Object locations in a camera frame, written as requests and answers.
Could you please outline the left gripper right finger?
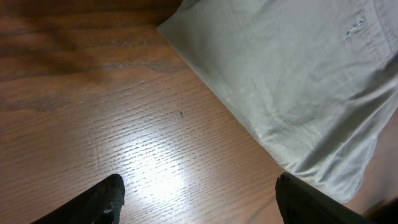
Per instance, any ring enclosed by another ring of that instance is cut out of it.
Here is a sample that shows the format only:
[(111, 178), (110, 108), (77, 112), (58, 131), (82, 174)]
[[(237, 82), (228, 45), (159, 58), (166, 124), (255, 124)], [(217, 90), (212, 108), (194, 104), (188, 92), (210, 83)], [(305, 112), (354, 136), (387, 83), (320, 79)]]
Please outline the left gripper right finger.
[(372, 223), (287, 172), (276, 180), (275, 197), (285, 224)]

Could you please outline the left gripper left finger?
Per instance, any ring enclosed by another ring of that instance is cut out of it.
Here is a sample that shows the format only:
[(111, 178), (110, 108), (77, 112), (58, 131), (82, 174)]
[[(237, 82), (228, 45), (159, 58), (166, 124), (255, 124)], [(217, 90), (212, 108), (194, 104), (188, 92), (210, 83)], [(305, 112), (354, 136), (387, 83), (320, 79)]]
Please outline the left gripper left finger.
[(112, 174), (32, 224), (119, 224), (124, 198), (123, 178)]

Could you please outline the khaki shorts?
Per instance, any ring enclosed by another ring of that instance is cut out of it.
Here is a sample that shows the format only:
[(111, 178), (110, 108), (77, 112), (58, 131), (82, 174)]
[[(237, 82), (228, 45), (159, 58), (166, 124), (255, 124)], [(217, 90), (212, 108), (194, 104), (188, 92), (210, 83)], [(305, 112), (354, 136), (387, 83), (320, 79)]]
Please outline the khaki shorts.
[(397, 0), (183, 1), (159, 32), (281, 167), (354, 197), (397, 109)]

